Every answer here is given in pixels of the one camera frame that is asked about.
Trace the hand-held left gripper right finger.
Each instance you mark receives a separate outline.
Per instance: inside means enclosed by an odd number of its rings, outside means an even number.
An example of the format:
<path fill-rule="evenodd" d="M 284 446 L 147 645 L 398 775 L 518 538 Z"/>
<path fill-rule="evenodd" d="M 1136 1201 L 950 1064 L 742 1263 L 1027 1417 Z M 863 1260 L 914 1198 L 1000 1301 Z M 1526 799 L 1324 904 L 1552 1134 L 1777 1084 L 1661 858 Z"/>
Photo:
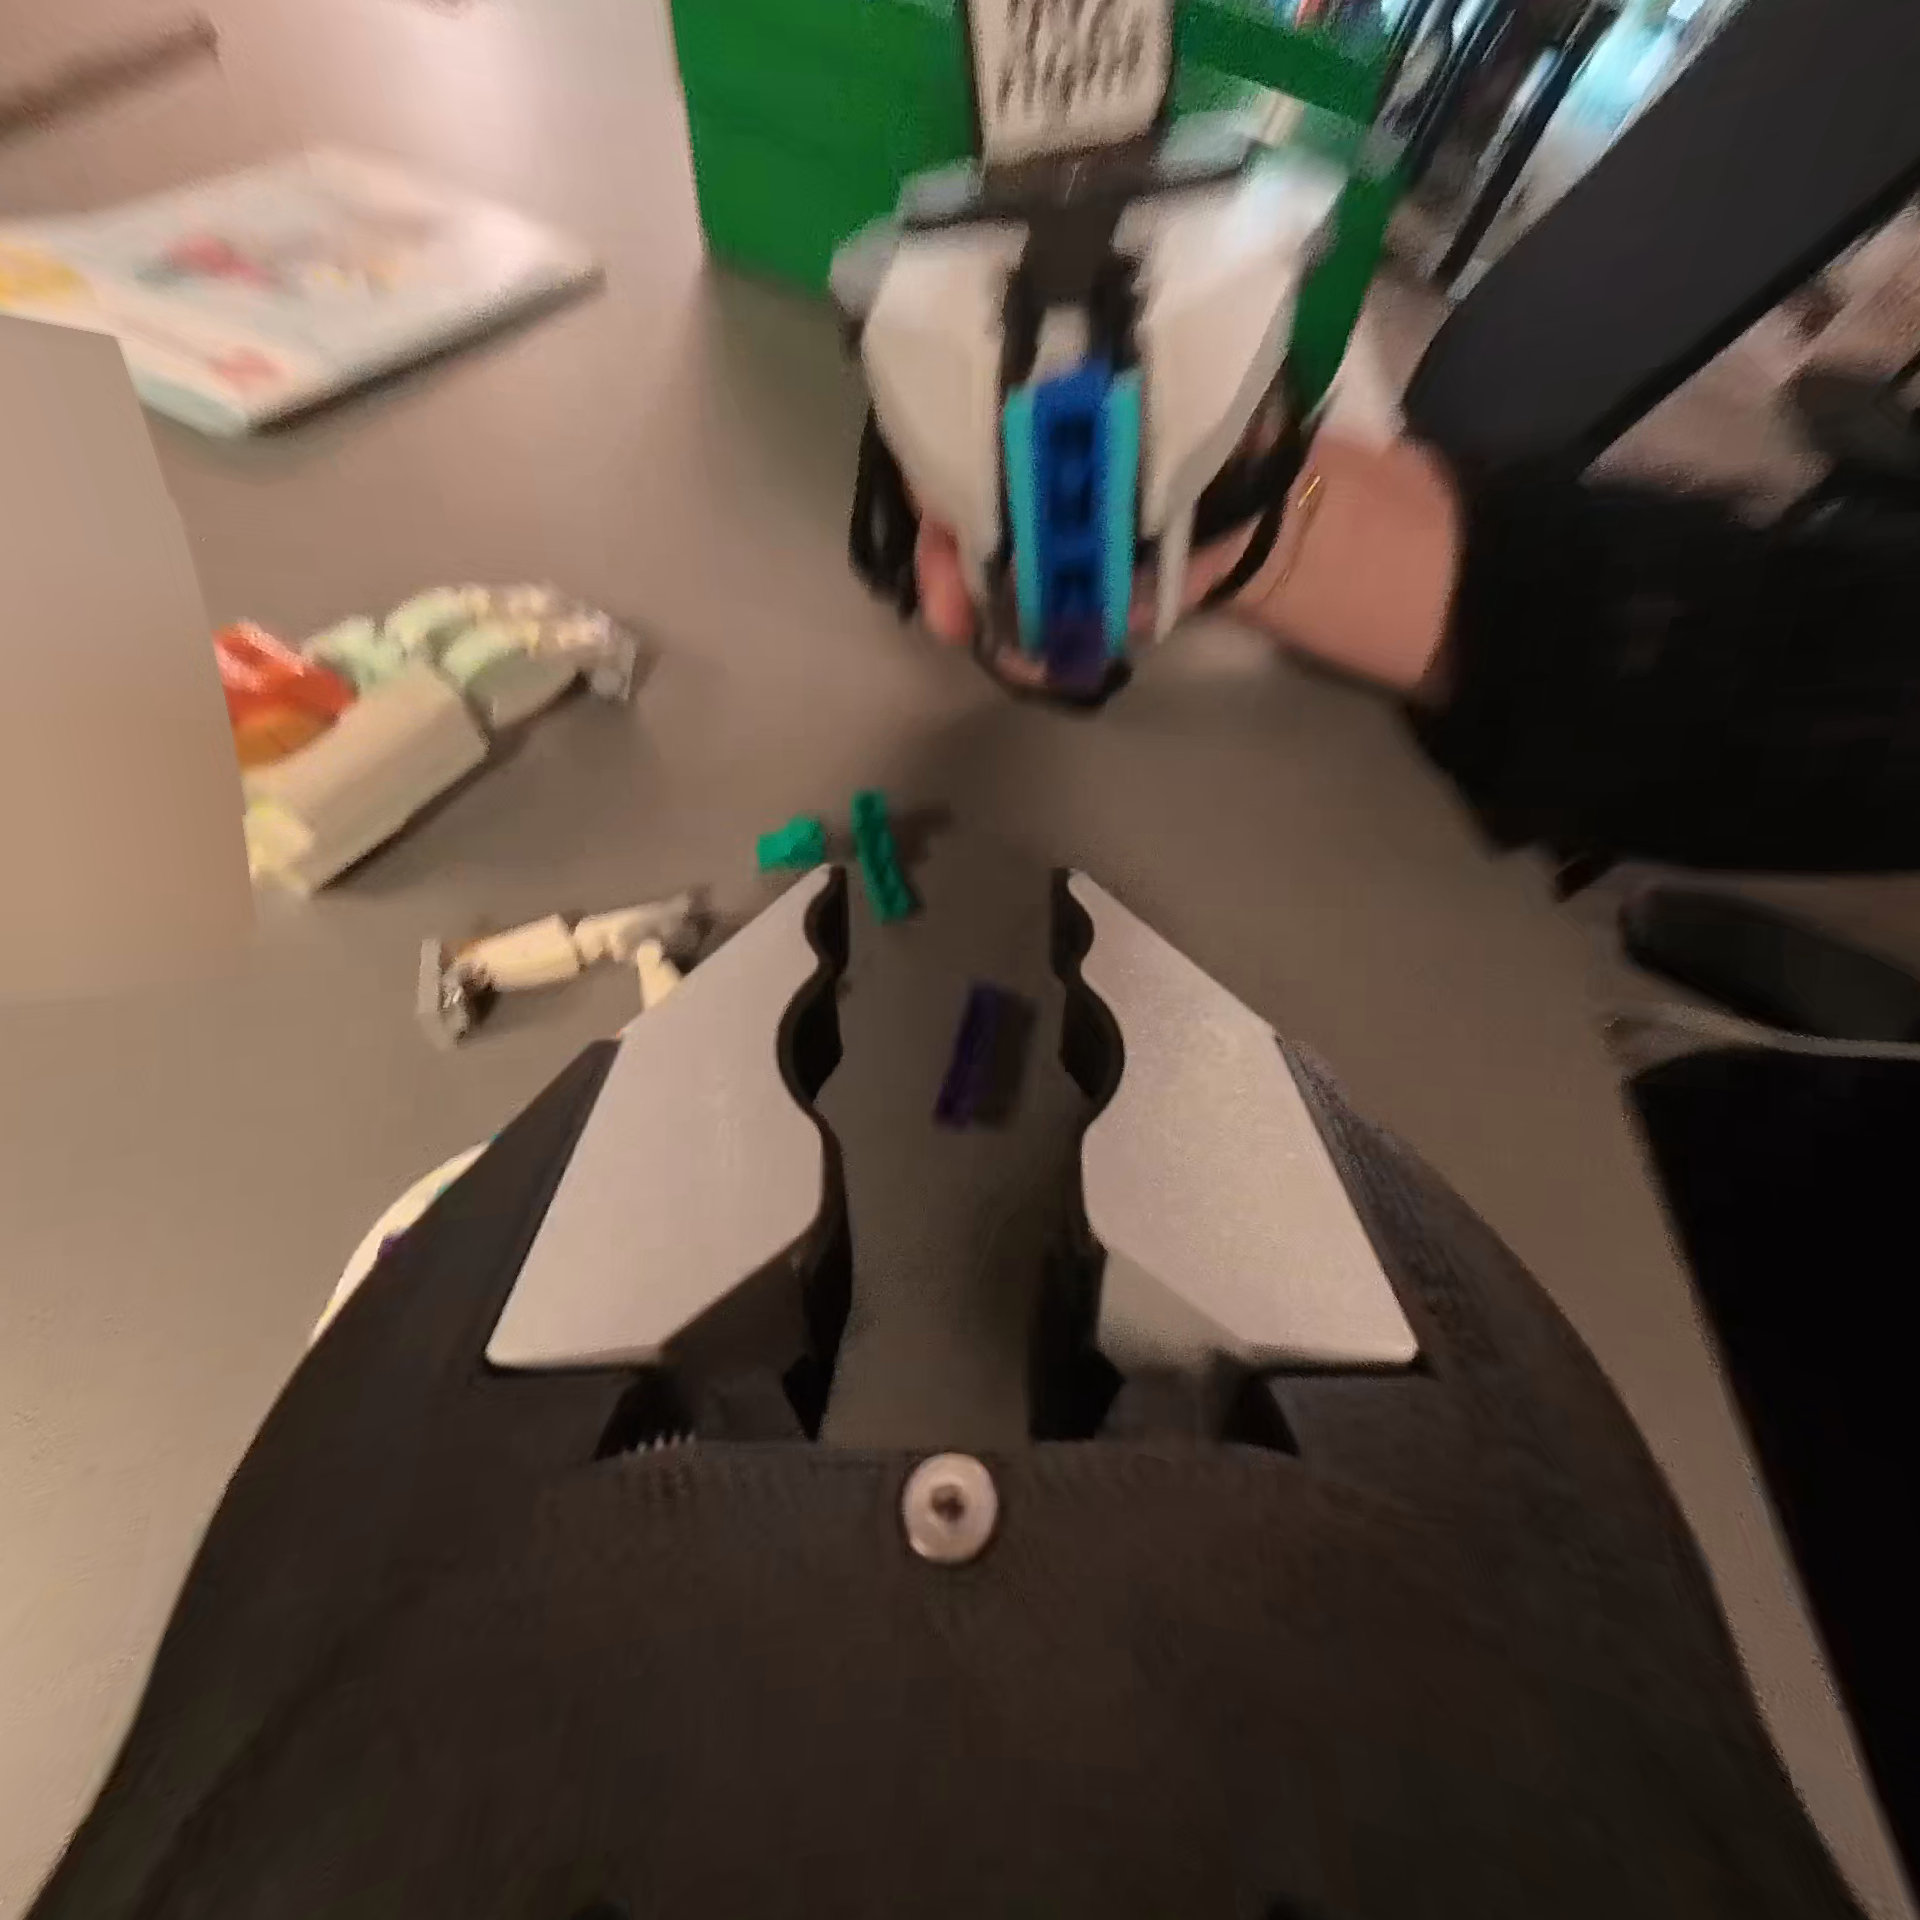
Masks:
<path fill-rule="evenodd" d="M 1417 1332 L 1276 1027 L 1078 868 L 1052 879 L 1078 1211 L 1114 1367 L 1409 1367 Z"/>

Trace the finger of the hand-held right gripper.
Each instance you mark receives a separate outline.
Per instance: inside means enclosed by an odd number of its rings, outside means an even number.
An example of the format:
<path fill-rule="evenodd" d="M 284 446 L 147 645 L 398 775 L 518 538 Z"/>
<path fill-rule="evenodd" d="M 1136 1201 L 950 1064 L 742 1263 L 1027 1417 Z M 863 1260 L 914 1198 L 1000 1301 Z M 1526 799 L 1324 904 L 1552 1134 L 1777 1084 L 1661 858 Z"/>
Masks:
<path fill-rule="evenodd" d="M 955 548 L 980 659 L 1035 659 L 1001 459 L 1004 304 L 1027 229 L 1001 177 L 916 172 L 892 212 L 829 255 L 829 299 L 865 393 L 853 574 L 900 616 L 920 611 L 916 542 L 936 522 Z"/>
<path fill-rule="evenodd" d="M 1152 638 L 1188 611 L 1195 548 L 1273 522 L 1309 400 L 1294 321 L 1335 232 L 1345 172 L 1307 150 L 1245 150 L 1127 210 L 1136 265 L 1139 536 L 1152 546 Z"/>

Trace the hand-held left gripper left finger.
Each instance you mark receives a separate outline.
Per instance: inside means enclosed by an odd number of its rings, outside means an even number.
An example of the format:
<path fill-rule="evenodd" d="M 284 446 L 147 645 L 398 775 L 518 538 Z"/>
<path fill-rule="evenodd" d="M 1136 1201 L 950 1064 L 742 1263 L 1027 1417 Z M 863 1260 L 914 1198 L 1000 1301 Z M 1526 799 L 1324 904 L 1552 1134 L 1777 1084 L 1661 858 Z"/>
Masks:
<path fill-rule="evenodd" d="M 808 868 L 617 1038 L 486 1341 L 493 1367 L 665 1361 L 841 1207 L 845 868 Z"/>

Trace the teal and blue lego assembly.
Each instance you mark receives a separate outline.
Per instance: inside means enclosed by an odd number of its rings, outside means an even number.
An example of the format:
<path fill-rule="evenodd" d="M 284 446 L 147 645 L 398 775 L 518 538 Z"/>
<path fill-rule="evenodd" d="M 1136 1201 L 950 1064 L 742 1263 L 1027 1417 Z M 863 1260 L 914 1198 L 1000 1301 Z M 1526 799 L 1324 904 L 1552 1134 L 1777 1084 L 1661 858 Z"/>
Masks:
<path fill-rule="evenodd" d="M 1105 352 L 1032 374 L 1000 409 L 1004 638 L 1071 708 L 1129 677 L 1139 446 L 1139 373 Z"/>

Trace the purple lego brick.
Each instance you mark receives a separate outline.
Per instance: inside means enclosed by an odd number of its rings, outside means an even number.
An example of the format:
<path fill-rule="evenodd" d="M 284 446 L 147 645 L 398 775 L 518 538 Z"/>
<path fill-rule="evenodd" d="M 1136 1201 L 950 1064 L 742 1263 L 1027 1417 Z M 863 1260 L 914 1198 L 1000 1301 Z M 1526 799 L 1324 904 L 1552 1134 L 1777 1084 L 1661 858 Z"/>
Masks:
<path fill-rule="evenodd" d="M 932 1092 L 941 1131 L 997 1131 L 1019 1107 L 1035 1001 L 992 978 L 972 978 Z"/>

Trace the green lego plate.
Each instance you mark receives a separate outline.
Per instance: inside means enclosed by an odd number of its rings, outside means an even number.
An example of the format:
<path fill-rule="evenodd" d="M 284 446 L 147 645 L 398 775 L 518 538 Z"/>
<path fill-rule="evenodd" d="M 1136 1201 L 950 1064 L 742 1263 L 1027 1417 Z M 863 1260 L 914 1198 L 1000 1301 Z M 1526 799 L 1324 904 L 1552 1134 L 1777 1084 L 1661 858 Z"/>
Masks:
<path fill-rule="evenodd" d="M 850 802 L 853 858 L 876 924 L 914 916 L 916 895 L 903 870 L 893 819 L 881 789 L 854 789 Z"/>

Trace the person's right forearm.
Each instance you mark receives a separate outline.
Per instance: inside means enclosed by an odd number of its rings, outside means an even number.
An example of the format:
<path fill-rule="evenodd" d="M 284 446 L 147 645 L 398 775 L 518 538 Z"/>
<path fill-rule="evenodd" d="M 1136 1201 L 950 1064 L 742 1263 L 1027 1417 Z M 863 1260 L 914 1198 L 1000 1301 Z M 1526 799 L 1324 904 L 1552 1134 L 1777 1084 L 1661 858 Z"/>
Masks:
<path fill-rule="evenodd" d="M 1916 870 L 1916 519 L 1319 436 L 1241 611 L 1396 698 L 1494 844 Z"/>

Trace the small white lego leg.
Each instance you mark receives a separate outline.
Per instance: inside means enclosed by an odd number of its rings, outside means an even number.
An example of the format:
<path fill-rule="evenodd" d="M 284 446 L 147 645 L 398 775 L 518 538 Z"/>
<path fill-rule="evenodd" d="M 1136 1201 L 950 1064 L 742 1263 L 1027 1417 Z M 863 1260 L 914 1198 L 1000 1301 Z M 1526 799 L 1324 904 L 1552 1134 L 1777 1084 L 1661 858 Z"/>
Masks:
<path fill-rule="evenodd" d="M 635 1013 L 652 1013 L 678 990 L 707 928 L 702 891 L 619 904 L 599 915 L 562 911 L 463 943 L 420 941 L 413 1021 L 426 1046 L 459 1047 L 496 1001 L 562 990 L 593 971 L 623 971 L 635 987 Z"/>

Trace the white lego unicorn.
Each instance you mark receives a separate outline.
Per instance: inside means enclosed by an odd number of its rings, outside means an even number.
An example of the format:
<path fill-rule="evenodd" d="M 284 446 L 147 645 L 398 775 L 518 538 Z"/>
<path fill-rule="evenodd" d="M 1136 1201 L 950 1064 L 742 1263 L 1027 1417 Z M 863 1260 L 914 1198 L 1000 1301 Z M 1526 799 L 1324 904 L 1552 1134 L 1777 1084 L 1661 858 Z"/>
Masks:
<path fill-rule="evenodd" d="M 440 583 L 288 644 L 211 638 L 253 888 L 309 897 L 493 763 L 572 691 L 623 705 L 640 640 L 551 583 Z"/>

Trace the lego instruction booklet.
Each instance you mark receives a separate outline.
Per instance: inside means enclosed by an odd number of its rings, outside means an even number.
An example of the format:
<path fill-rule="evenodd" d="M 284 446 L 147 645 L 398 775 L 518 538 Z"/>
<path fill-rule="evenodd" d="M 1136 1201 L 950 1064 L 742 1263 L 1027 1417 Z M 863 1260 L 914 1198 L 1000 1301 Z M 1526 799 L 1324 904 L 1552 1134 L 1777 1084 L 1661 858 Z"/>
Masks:
<path fill-rule="evenodd" d="M 3 312 L 114 337 L 140 403 L 218 439 L 465 348 L 596 282 L 562 229 L 327 148 L 3 221 Z"/>

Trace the green plastic bin stack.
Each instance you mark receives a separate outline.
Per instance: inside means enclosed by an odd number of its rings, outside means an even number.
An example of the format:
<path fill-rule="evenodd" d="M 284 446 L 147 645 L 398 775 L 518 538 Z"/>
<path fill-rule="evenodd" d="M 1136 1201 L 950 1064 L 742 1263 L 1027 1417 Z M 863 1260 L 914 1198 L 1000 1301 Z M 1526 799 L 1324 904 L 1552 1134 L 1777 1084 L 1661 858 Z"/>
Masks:
<path fill-rule="evenodd" d="M 906 177 L 972 156 L 972 65 L 955 3 L 672 3 L 691 184 L 707 250 L 827 289 L 829 255 L 892 212 Z M 1290 362 L 1333 393 L 1404 193 L 1383 122 L 1383 32 L 1339 35 L 1297 3 L 1176 3 L 1173 115 L 1307 109 L 1278 148 L 1335 162 L 1324 258 L 1309 270 Z"/>

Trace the black mesh chair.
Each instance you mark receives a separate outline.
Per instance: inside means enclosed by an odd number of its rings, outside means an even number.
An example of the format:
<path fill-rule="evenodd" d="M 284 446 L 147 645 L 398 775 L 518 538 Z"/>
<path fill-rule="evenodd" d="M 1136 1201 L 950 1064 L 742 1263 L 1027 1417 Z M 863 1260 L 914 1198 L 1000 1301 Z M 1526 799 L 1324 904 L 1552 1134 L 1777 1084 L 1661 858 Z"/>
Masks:
<path fill-rule="evenodd" d="M 1602 457 L 1916 193 L 1916 3 L 1742 3 L 1432 332 L 1452 467 Z"/>

